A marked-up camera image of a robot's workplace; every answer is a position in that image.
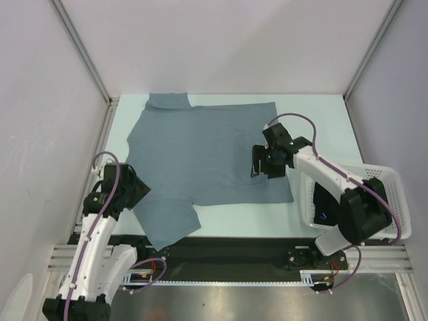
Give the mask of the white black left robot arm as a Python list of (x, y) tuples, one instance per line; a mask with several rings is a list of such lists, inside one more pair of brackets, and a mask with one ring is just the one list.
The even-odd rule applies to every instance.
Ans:
[(112, 299), (127, 271), (144, 265), (141, 235), (114, 235), (123, 210), (150, 191), (128, 164), (108, 164), (83, 202), (82, 230), (70, 268), (54, 298), (45, 299), (48, 320), (109, 320)]

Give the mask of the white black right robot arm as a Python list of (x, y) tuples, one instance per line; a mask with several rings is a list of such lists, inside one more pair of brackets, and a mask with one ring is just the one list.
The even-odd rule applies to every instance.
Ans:
[(393, 222), (383, 183), (364, 179), (329, 162), (304, 137), (292, 138), (277, 123), (263, 130), (266, 143), (252, 148), (252, 176), (284, 177), (286, 168), (308, 175), (338, 203), (337, 224), (315, 240), (308, 252), (315, 268), (325, 268), (337, 251), (359, 245)]

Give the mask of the light blue t shirt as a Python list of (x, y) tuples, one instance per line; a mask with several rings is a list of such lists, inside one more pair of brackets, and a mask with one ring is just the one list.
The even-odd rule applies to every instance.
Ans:
[(291, 203), (287, 177), (252, 177), (273, 102), (192, 106), (186, 94), (151, 94), (127, 142), (128, 164), (150, 191), (134, 214), (155, 249), (200, 229), (196, 206)]

